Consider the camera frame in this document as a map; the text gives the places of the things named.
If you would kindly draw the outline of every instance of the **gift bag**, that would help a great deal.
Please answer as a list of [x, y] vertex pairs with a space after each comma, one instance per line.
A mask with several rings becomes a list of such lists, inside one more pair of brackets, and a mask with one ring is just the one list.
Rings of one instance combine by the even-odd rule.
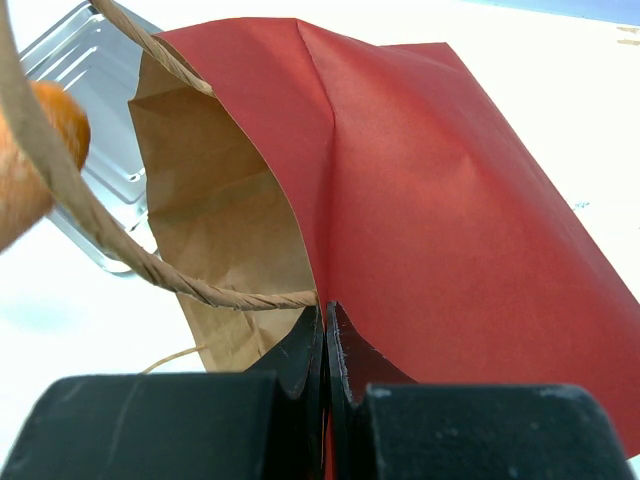
[[178, 294], [208, 370], [248, 367], [300, 308], [339, 301], [415, 380], [578, 384], [640, 453], [640, 306], [451, 48], [296, 19], [150, 37], [93, 3], [146, 52], [130, 111], [164, 262], [69, 162], [39, 169]]

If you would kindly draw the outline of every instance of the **blue object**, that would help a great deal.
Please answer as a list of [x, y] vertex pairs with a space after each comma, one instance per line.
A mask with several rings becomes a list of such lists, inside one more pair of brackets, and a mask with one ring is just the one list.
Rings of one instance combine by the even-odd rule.
[[640, 25], [640, 0], [464, 0], [470, 3]]

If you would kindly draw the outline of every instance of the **red paper bag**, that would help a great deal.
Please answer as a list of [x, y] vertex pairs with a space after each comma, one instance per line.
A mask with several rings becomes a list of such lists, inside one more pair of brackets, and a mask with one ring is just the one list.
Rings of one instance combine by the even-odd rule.
[[[322, 305], [339, 301], [420, 382], [581, 385], [640, 453], [640, 307], [447, 45], [372, 46], [294, 19], [161, 38], [275, 175]], [[132, 102], [144, 145], [142, 109]]]

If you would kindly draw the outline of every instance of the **bag handle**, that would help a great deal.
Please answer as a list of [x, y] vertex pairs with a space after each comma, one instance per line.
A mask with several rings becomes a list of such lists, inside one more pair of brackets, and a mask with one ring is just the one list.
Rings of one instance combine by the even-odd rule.
[[211, 85], [191, 73], [164, 45], [131, 20], [113, 0], [89, 0], [89, 2], [118, 30], [137, 43], [170, 73], [197, 91], [215, 97]]
[[313, 290], [259, 295], [214, 287], [183, 275], [145, 251], [120, 228], [82, 179], [62, 138], [51, 127], [37, 102], [16, 50], [7, 1], [0, 0], [0, 107], [7, 125], [16, 144], [31, 159], [56, 200], [98, 245], [113, 252], [153, 285], [173, 293], [189, 295], [212, 307], [248, 311], [317, 305], [317, 294]]

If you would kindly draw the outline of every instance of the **metal tray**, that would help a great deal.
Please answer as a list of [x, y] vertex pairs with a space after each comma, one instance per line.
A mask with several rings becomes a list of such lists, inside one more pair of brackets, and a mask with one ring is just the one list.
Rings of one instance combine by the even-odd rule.
[[[125, 12], [150, 33], [160, 30]], [[61, 84], [86, 110], [91, 147], [82, 176], [122, 228], [145, 250], [157, 245], [147, 221], [146, 174], [127, 101], [134, 97], [142, 49], [88, 2], [81, 3], [21, 54], [27, 77]], [[130, 271], [56, 206], [48, 218], [103, 269]]]

